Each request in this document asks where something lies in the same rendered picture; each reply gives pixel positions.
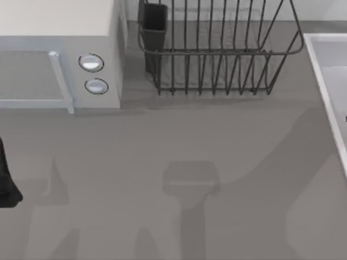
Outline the small round microwave knob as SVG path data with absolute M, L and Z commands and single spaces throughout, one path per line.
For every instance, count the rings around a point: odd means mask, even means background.
M 108 83 L 100 78 L 87 80 L 84 86 L 85 89 L 93 95 L 103 95 L 109 90 Z

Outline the black cutlery holder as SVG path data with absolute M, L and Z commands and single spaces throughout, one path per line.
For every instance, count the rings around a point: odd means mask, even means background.
M 139 0 L 138 24 L 144 44 L 145 70 L 156 78 L 161 68 L 162 56 L 153 53 L 161 53 L 164 48 L 168 27 L 168 6 Z

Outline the large round microwave knob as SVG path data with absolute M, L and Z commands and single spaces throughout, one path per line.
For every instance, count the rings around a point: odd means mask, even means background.
M 90 73 L 96 73 L 104 68 L 103 59 L 97 54 L 83 54 L 78 59 L 79 66 Z

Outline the pale microwave oven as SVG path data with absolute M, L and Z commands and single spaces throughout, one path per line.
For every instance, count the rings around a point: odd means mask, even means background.
M 59 53 L 74 112 L 120 108 L 127 37 L 125 0 L 0 0 L 0 51 Z M 103 59 L 101 71 L 79 66 L 88 53 Z M 85 89 L 94 78 L 108 83 L 105 94 Z

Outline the microwave oven door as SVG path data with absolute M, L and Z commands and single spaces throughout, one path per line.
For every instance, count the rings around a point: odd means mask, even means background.
M 0 109 L 66 109 L 74 101 L 55 51 L 0 51 Z

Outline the white sink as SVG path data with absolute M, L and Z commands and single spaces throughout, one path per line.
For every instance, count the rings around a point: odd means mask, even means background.
M 347 179 L 347 33 L 306 33 L 304 40 Z

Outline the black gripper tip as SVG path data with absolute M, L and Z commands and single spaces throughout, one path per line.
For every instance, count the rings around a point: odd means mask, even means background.
M 3 140 L 0 137 L 0 209 L 15 208 L 22 200 L 23 195 L 10 174 Z

